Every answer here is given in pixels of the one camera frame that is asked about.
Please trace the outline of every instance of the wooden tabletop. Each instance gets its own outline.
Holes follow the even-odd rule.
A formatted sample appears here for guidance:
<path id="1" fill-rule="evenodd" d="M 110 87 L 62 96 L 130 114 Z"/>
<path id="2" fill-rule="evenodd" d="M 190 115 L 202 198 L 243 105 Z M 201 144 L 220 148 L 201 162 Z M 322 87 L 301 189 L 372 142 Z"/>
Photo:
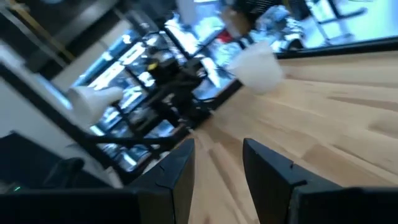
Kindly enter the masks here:
<path id="1" fill-rule="evenodd" d="M 242 88 L 195 131 L 190 223 L 258 223 L 246 137 L 341 186 L 398 184 L 398 53 L 280 63 L 287 78 L 278 89 Z"/>

